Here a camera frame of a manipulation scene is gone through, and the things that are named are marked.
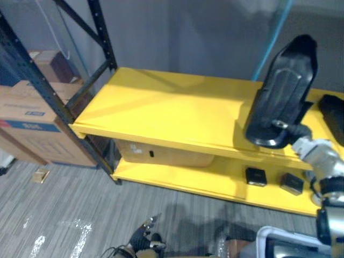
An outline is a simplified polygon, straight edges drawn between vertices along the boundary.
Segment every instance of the cardboard box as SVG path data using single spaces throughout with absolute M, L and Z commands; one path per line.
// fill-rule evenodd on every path
M 61 82 L 50 82 L 50 85 L 55 90 L 56 94 L 60 97 L 62 102 L 66 104 L 80 89 L 82 86 L 79 83 L 61 83 Z M 7 94 L 20 96 L 23 98 L 38 98 L 42 99 L 38 91 L 29 81 L 20 81 L 12 87 Z
M 190 152 L 188 150 L 118 139 L 115 142 L 123 159 L 128 162 L 207 167 L 214 159 L 214 155 Z
M 0 96 L 5 95 L 12 87 L 1 86 L 0 85 Z M 7 153 L 12 154 L 15 158 L 19 160 L 23 160 L 30 163 L 38 163 L 41 165 L 47 164 L 47 161 L 42 159 L 41 157 L 34 154 L 20 142 L 15 140 L 11 135 L 4 132 L 0 129 L 0 148 L 6 151 Z
M 9 94 L 0 96 L 0 128 L 45 160 L 96 166 L 96 162 L 72 138 L 49 105 L 39 96 L 32 96 L 34 91 L 28 90 L 31 91 L 30 96 L 19 94 L 20 87 L 32 86 L 17 84 L 13 88 L 13 94 L 10 91 Z
M 29 55 L 50 82 L 68 83 L 74 76 L 67 60 L 59 51 L 29 51 Z

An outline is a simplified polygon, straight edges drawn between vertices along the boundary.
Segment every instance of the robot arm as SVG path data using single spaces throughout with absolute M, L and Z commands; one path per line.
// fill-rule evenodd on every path
M 344 257 L 344 161 L 327 140 L 312 140 L 311 131 L 304 125 L 272 122 L 287 130 L 290 144 L 299 158 L 310 164 L 318 180 L 322 207 L 317 212 L 319 240 L 332 246 L 333 257 Z

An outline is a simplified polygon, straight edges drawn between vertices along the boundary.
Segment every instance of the white cable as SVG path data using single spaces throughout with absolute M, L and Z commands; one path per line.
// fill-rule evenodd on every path
M 64 56 L 64 58 L 66 58 L 67 60 L 69 60 L 69 58 L 70 58 L 70 52 L 69 52 L 69 50 L 67 51 L 68 54 L 66 55 L 66 54 L 64 53 L 64 51 L 62 50 L 62 47 L 60 46 L 58 39 L 56 38 L 55 32 L 54 32 L 54 30 L 53 30 L 53 28 L 52 28 L 52 25 L 50 24 L 50 21 L 49 21 L 47 15 L 46 15 L 44 9 L 42 8 L 42 6 L 40 5 L 40 3 L 39 3 L 38 0 L 35 0 L 35 2 L 36 2 L 36 4 L 37 4 L 39 10 L 41 11 L 43 17 L 45 18 L 45 21 L 46 21 L 47 24 L 48 24 L 48 27 L 49 27 L 49 29 L 50 29 L 50 32 L 51 32 L 52 35 L 53 35 L 53 38 L 54 38 L 54 40 L 55 40 L 56 45 L 58 46 L 58 48 L 59 48 L 59 50 L 61 51 L 61 53 L 62 53 L 62 55 Z

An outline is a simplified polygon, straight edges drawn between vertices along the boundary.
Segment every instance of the yellow shelf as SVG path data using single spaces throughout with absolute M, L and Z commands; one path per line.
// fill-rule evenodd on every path
M 244 136 L 244 126 L 262 83 L 161 71 L 119 68 L 76 121 L 79 137 L 86 134 L 232 157 L 245 161 L 310 169 L 290 146 L 267 149 Z M 311 90 L 317 102 L 323 94 Z M 303 123 L 315 138 L 336 143 L 314 105 Z M 344 148 L 334 144 L 343 156 Z
M 245 169 L 248 166 L 266 171 L 268 184 L 265 187 L 246 184 Z M 309 183 L 305 182 L 303 193 L 299 196 L 280 188 L 279 181 L 286 172 L 303 178 L 302 171 L 299 169 L 226 157 L 216 157 L 207 168 L 129 163 L 121 159 L 112 177 L 115 180 L 121 178 L 193 194 L 315 216 L 318 207 L 310 199 L 312 192 L 309 190 Z

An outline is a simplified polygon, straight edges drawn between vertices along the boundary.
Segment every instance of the lower shelf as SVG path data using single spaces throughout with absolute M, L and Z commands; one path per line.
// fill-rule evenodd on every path
M 265 187 L 246 184 L 247 167 L 264 169 L 268 184 Z M 112 177 L 315 216 L 318 207 L 311 201 L 308 182 L 304 183 L 303 193 L 299 196 L 280 188 L 281 176 L 287 172 L 303 178 L 302 170 L 226 157 L 216 157 L 206 168 L 130 163 L 121 159 Z

